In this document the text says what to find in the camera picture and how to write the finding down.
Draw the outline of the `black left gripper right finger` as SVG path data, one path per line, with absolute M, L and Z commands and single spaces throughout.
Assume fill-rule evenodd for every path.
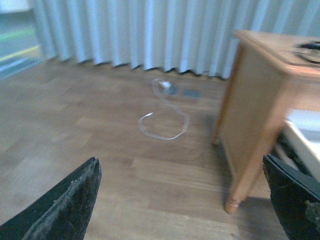
M 320 183 L 271 154 L 263 172 L 278 220 L 290 240 L 320 238 Z

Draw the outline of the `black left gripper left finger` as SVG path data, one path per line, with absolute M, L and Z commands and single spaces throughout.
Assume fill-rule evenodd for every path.
M 102 170 L 91 157 L 0 226 L 2 240 L 82 240 L 96 203 Z

